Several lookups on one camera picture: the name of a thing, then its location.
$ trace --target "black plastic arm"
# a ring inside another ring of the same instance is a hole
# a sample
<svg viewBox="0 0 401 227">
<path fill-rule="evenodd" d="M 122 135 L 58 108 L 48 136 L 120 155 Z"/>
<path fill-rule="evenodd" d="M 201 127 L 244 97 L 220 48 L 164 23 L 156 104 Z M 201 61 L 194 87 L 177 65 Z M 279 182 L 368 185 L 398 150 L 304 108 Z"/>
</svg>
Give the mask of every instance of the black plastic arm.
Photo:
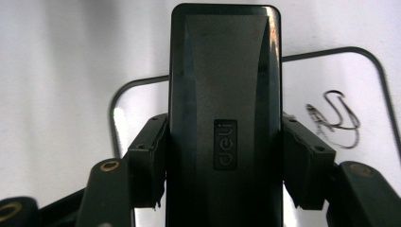
<svg viewBox="0 0 401 227">
<path fill-rule="evenodd" d="M 294 118 L 283 116 L 284 181 L 295 206 L 322 210 L 336 152 Z"/>
<path fill-rule="evenodd" d="M 152 117 L 123 159 L 109 159 L 91 171 L 77 226 L 131 226 L 134 207 L 155 207 L 165 192 L 167 115 Z"/>
<path fill-rule="evenodd" d="M 336 168 L 330 191 L 330 227 L 397 227 L 401 199 L 376 169 L 357 162 Z"/>
<path fill-rule="evenodd" d="M 153 116 L 124 156 L 130 170 L 132 205 L 160 206 L 165 193 L 167 113 Z"/>
<path fill-rule="evenodd" d="M 36 201 L 29 197 L 15 197 L 0 201 L 0 226 L 42 226 Z"/>
<path fill-rule="evenodd" d="M 283 117 L 285 185 L 295 206 L 322 209 L 330 203 L 330 227 L 396 227 L 401 200 L 374 168 L 334 163 L 336 152 L 294 118 Z"/>
</svg>

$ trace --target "handwritten scribble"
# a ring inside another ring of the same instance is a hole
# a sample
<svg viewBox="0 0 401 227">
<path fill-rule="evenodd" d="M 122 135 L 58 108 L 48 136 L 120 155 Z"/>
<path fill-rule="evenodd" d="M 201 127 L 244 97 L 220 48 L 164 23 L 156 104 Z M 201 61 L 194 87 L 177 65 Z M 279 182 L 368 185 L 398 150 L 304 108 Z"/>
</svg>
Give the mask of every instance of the handwritten scribble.
<svg viewBox="0 0 401 227">
<path fill-rule="evenodd" d="M 342 108 L 345 110 L 345 112 L 348 114 L 348 117 L 351 120 L 352 127 L 344 127 L 343 126 L 343 117 L 339 111 L 339 109 L 333 104 L 332 100 L 329 99 L 328 95 L 330 94 L 337 94 L 338 99 L 340 104 L 342 105 Z M 360 122 L 357 116 L 354 114 L 354 112 L 348 107 L 348 105 L 345 103 L 345 95 L 336 90 L 331 90 L 327 91 L 323 94 L 324 99 L 327 101 L 327 103 L 333 108 L 333 110 L 336 112 L 339 120 L 337 123 L 329 123 L 327 118 L 314 106 L 310 104 L 306 104 L 306 110 L 309 113 L 310 118 L 312 118 L 313 122 L 318 128 L 317 134 L 321 134 L 326 140 L 330 141 L 332 144 L 335 144 L 337 146 L 340 146 L 341 148 L 344 149 L 351 149 L 355 148 L 357 144 L 359 143 L 359 128 L 360 128 Z M 354 142 L 351 145 L 344 145 L 344 144 L 339 144 L 339 143 L 334 143 L 330 140 L 329 136 L 323 131 L 323 129 L 327 129 L 329 131 L 335 132 L 335 129 L 341 130 L 341 131 L 354 131 L 355 132 L 355 139 Z"/>
</svg>

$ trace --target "white surface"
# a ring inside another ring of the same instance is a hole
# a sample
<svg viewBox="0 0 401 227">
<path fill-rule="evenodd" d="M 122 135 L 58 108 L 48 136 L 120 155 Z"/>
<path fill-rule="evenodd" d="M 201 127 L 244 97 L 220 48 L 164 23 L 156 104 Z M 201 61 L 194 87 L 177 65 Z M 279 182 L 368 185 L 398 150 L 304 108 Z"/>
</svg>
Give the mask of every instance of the white surface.
<svg viewBox="0 0 401 227">
<path fill-rule="evenodd" d="M 219 2 L 276 6 L 284 56 L 347 45 L 371 51 L 400 121 L 401 2 Z M 168 72 L 179 3 L 0 1 L 0 199 L 28 195 L 42 207 L 81 189 L 90 168 L 112 156 L 109 102 L 122 84 Z"/>
</svg>

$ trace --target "screw hole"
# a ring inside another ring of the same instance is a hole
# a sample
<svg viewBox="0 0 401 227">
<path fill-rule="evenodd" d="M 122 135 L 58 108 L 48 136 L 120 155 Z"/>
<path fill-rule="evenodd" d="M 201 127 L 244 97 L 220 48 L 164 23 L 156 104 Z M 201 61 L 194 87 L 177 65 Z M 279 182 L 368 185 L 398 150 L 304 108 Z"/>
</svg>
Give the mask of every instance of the screw hole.
<svg viewBox="0 0 401 227">
<path fill-rule="evenodd" d="M 23 208 L 23 205 L 18 201 L 12 201 L 0 207 L 0 222 L 14 217 Z"/>
<path fill-rule="evenodd" d="M 145 148 L 145 145 L 144 144 L 138 144 L 136 147 L 137 148 Z"/>
<path fill-rule="evenodd" d="M 318 150 L 318 151 L 324 151 L 324 148 L 320 147 L 320 146 L 315 146 L 315 149 Z"/>
<path fill-rule="evenodd" d="M 117 169 L 119 166 L 120 166 L 120 163 L 118 163 L 117 161 L 109 161 L 107 163 L 104 163 L 102 166 L 100 166 L 100 169 L 103 172 L 109 172 L 109 171 Z"/>
<path fill-rule="evenodd" d="M 361 164 L 351 164 L 349 165 L 351 170 L 356 172 L 357 174 L 363 175 L 363 176 L 372 176 L 374 173 L 373 171 L 368 168 L 367 166 L 361 165 Z"/>
</svg>

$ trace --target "deli logo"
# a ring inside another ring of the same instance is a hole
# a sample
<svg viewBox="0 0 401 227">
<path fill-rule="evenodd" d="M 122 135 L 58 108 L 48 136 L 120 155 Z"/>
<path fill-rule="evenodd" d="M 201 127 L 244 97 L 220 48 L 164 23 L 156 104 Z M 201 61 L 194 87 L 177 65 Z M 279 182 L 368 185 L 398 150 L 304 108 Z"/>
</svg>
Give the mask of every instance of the deli logo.
<svg viewBox="0 0 401 227">
<path fill-rule="evenodd" d="M 236 120 L 215 120 L 214 129 L 214 168 L 216 170 L 236 169 Z"/>
</svg>

